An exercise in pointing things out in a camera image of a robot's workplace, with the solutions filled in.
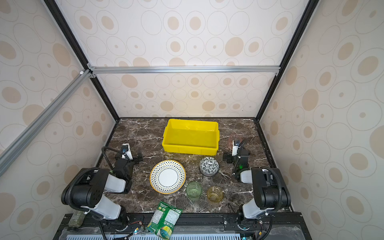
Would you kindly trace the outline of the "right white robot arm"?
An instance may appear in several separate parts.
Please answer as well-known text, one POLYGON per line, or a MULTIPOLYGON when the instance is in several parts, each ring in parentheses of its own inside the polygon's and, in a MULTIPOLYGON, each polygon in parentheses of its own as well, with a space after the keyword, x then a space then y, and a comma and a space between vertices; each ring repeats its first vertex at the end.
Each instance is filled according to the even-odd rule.
POLYGON ((250 167, 251 153, 245 149, 246 140, 233 140, 230 153, 223 160, 233 165, 232 176, 238 182, 253 186, 253 199, 240 206, 237 224, 241 230, 244 220, 261 220, 291 205, 291 195, 281 171, 270 167, 250 167))

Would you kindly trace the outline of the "black floral pattern bowl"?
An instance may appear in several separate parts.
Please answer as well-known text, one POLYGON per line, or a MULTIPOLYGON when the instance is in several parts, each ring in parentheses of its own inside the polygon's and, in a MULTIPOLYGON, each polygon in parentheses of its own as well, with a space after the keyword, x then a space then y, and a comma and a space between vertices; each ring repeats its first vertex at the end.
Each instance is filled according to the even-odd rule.
POLYGON ((219 163, 212 157, 205 157, 199 163, 199 170, 203 176, 213 177, 219 172, 219 163))

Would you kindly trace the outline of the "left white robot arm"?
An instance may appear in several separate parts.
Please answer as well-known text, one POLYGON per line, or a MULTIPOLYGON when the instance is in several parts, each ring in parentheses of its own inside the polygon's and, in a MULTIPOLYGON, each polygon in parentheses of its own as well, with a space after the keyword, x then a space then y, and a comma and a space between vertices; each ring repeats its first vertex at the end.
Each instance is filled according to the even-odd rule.
POLYGON ((129 224, 125 207, 107 198, 105 192, 128 194, 133 185, 134 166, 143 161, 143 154, 139 150, 134 157, 130 145, 123 144, 121 150, 103 146, 102 155, 110 168, 81 169, 63 190, 61 201, 98 221, 125 227, 129 224))

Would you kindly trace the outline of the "dotted yellow rim plate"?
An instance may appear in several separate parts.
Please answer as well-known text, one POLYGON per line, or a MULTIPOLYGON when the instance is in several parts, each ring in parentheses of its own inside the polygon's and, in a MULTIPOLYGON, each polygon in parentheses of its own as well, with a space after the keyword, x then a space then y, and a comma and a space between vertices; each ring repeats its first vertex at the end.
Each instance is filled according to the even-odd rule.
POLYGON ((164 195, 180 190, 186 181, 186 170, 182 164, 174 160, 165 160, 156 164, 150 173, 152 188, 164 195))

